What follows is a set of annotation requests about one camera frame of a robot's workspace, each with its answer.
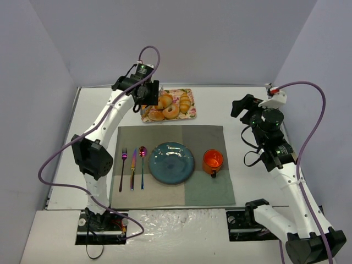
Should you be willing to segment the floral rectangular tray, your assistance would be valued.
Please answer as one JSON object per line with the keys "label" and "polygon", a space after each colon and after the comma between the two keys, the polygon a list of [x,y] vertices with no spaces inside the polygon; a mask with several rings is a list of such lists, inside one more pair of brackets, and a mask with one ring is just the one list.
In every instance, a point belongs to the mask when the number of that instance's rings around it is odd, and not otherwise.
{"label": "floral rectangular tray", "polygon": [[143,106],[141,110],[141,120],[144,123],[194,119],[197,116],[193,91],[185,88],[161,88],[158,105]]}

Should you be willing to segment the iridescent knife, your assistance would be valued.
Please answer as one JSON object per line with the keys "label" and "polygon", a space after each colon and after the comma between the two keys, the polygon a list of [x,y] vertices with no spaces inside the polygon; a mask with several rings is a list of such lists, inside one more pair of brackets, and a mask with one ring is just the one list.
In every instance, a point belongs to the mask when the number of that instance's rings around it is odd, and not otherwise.
{"label": "iridescent knife", "polygon": [[134,150],[131,160],[131,176],[130,176],[130,190],[134,190],[134,179],[135,179],[135,167],[137,159],[137,149]]}

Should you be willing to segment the grey patchwork placemat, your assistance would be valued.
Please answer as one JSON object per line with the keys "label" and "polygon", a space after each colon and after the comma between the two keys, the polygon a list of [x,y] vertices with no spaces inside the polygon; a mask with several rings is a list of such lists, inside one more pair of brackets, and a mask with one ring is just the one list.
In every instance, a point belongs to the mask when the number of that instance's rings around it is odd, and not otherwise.
{"label": "grey patchwork placemat", "polygon": [[222,126],[121,126],[110,203],[118,209],[227,207],[236,204],[227,160],[211,177],[206,151],[227,157]]}

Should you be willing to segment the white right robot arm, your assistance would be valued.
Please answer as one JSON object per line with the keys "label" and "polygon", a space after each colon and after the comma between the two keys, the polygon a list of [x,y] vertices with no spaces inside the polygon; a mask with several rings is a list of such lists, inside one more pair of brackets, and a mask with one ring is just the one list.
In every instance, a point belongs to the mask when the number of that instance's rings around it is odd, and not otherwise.
{"label": "white right robot arm", "polygon": [[284,103],[274,98],[263,101],[251,94],[232,103],[230,115],[236,118],[245,112],[240,121],[254,135],[254,153],[277,182],[294,216],[290,221],[268,201],[258,199],[245,204],[246,220],[253,227],[267,228],[283,242],[292,263],[330,261],[347,239],[325,218],[306,181],[299,176],[297,156],[281,130],[284,115],[278,108]]}

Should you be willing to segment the blue ceramic plate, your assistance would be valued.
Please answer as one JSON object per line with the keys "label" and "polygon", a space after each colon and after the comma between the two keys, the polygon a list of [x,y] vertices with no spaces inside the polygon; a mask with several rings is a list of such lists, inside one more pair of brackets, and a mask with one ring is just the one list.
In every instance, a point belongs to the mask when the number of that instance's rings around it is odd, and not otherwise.
{"label": "blue ceramic plate", "polygon": [[150,174],[160,183],[177,185],[187,181],[195,169],[191,151],[178,142],[164,142],[156,146],[148,158]]}

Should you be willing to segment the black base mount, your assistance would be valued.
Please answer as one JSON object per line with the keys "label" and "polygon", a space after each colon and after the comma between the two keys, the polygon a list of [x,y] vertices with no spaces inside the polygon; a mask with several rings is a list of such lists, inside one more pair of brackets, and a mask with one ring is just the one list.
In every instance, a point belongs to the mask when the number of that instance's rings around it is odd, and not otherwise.
{"label": "black base mount", "polygon": [[264,226],[251,224],[245,215],[244,208],[226,210],[225,213],[229,241],[246,242],[278,240],[278,238]]}
{"label": "black base mount", "polygon": [[128,214],[122,212],[124,217],[116,214],[110,215],[103,223],[98,223],[95,218],[88,217],[86,212],[80,212],[75,245],[125,245],[127,240]]}

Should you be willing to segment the glazed bagel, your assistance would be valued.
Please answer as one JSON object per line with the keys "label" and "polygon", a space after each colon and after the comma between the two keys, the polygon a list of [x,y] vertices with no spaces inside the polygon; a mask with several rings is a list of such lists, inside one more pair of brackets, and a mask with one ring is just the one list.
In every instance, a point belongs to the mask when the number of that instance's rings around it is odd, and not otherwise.
{"label": "glazed bagel", "polygon": [[166,119],[175,119],[176,117],[178,117],[180,109],[177,104],[172,103],[169,107],[165,108],[162,112]]}

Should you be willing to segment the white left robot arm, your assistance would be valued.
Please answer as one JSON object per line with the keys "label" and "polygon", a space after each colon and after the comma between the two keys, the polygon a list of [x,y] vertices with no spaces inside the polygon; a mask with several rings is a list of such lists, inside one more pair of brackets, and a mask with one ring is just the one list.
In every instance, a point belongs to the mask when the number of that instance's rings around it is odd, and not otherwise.
{"label": "white left robot arm", "polygon": [[86,207],[88,214],[100,217],[110,207],[106,175],[113,167],[113,157],[107,149],[118,124],[129,109],[138,112],[142,105],[158,102],[159,81],[151,80],[153,70],[152,64],[138,61],[134,74],[119,77],[106,105],[87,131],[97,129],[72,145],[74,161],[91,193]]}

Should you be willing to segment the round bun front left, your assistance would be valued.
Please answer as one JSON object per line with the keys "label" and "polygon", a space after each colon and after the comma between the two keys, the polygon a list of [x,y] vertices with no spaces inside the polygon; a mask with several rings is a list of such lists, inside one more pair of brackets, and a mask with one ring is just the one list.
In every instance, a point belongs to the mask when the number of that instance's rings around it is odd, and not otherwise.
{"label": "round bun front left", "polygon": [[151,111],[148,113],[148,118],[152,121],[159,122],[165,119],[162,111]]}

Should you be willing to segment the orange mug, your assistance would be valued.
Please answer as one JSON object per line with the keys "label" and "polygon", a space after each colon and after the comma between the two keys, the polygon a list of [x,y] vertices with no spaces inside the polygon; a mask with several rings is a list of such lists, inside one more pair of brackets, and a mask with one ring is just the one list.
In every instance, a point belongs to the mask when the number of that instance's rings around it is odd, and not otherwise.
{"label": "orange mug", "polygon": [[207,150],[203,155],[202,169],[212,178],[217,176],[224,162],[223,155],[215,149]]}

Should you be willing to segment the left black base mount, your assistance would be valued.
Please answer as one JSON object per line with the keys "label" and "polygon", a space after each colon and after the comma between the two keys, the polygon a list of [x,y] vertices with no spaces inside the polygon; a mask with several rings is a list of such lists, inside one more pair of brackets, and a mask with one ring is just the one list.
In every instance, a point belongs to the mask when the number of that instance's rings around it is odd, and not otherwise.
{"label": "left black base mount", "polygon": [[88,217],[86,212],[80,212],[75,245],[125,245],[127,240],[128,214],[122,212],[124,217],[116,214],[110,215],[103,223],[98,223],[95,218]]}

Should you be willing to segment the left striped croissant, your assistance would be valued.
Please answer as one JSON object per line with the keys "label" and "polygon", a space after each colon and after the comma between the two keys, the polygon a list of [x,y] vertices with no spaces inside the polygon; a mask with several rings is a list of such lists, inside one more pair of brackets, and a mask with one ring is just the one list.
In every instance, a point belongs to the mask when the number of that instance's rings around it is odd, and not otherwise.
{"label": "left striped croissant", "polygon": [[147,116],[152,107],[153,106],[142,105],[142,107],[141,107],[141,116],[142,117]]}

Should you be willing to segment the right striped croissant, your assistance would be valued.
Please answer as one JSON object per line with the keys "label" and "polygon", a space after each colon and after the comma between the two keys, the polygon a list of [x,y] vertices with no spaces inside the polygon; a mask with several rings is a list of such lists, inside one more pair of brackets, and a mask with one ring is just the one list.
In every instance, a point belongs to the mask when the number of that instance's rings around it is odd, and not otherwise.
{"label": "right striped croissant", "polygon": [[180,100],[179,100],[179,109],[182,112],[182,114],[187,113],[190,106],[191,106],[190,97],[188,96],[188,94],[186,92],[184,92],[181,95]]}

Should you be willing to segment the iridescent spoon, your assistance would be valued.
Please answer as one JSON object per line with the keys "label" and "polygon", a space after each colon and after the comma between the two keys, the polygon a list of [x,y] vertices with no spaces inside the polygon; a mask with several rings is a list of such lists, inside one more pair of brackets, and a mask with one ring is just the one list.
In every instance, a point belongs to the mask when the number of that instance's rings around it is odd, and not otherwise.
{"label": "iridescent spoon", "polygon": [[145,146],[141,146],[139,148],[139,156],[141,157],[141,190],[144,190],[144,161],[147,156],[147,148]]}

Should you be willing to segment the striped croissant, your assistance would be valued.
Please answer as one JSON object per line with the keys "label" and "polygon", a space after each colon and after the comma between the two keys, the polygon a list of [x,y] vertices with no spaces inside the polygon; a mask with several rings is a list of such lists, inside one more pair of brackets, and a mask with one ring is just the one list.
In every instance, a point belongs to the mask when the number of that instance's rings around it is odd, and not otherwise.
{"label": "striped croissant", "polygon": [[152,107],[153,106],[142,105],[142,107],[141,107],[141,116],[142,117],[147,116]]}
{"label": "striped croissant", "polygon": [[187,113],[190,106],[191,106],[190,97],[188,96],[188,94],[186,92],[184,92],[181,95],[180,100],[179,100],[179,109],[182,112],[182,114]]}

